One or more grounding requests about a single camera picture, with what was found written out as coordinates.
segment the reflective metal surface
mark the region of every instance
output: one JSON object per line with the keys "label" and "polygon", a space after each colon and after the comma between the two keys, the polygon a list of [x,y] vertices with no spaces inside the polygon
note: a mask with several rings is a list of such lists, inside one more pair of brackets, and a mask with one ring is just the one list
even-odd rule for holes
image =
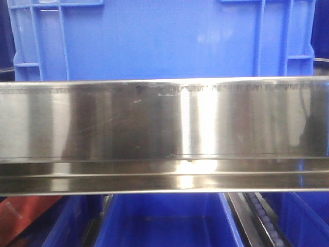
{"label": "reflective metal surface", "polygon": [[329,77],[0,83],[0,194],[328,189],[328,102]]}

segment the blue plastic crate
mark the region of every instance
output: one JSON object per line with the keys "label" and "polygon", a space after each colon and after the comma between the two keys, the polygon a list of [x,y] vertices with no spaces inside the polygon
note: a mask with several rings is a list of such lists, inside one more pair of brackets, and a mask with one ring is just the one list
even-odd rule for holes
{"label": "blue plastic crate", "polygon": [[18,238],[27,240],[26,247],[80,246],[90,220],[102,211],[103,199],[104,196],[93,196],[91,200],[89,196],[63,197]]}
{"label": "blue plastic crate", "polygon": [[279,227],[293,247],[329,246],[328,192],[264,193],[263,196],[274,206]]}
{"label": "blue plastic crate", "polygon": [[317,58],[329,58],[329,1],[317,0],[312,45]]}
{"label": "blue plastic crate", "polygon": [[242,247],[224,194],[116,195],[96,247]]}
{"label": "blue plastic crate", "polygon": [[7,0],[17,80],[311,75],[316,0]]}

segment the metal rail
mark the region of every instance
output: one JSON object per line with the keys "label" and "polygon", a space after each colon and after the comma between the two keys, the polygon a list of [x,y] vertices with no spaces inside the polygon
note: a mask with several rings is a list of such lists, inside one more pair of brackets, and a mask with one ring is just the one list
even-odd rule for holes
{"label": "metal rail", "polygon": [[255,226],[266,246],[286,247],[256,195],[254,193],[245,193],[244,197],[252,211]]}
{"label": "metal rail", "polygon": [[254,222],[251,218],[247,207],[248,205],[239,197],[238,193],[227,193],[226,198],[231,206],[232,213],[235,217],[235,222],[239,227],[240,234],[244,237],[247,247],[265,247],[265,243],[260,236]]}
{"label": "metal rail", "polygon": [[329,189],[329,77],[0,83],[0,195]]}

